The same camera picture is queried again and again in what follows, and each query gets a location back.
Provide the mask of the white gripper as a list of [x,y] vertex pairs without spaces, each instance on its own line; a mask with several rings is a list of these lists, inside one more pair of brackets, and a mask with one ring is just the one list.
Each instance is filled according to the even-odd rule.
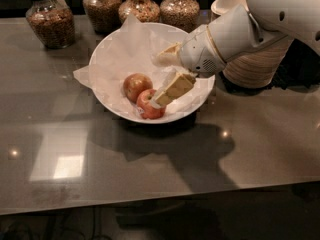
[[[208,25],[201,25],[187,35],[182,44],[174,43],[152,56],[156,66],[171,65],[189,69],[202,78],[209,78],[226,67],[226,62],[216,47]],[[188,72],[173,71],[162,74],[156,80],[156,92],[150,104],[160,109],[189,92],[196,76]]]

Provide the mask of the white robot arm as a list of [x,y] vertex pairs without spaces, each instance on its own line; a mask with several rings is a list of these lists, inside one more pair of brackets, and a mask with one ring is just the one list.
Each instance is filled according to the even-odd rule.
[[320,0],[246,0],[153,57],[154,64],[169,69],[169,75],[151,105],[162,108],[191,90],[184,74],[210,77],[228,62],[286,37],[320,54],[319,35]]

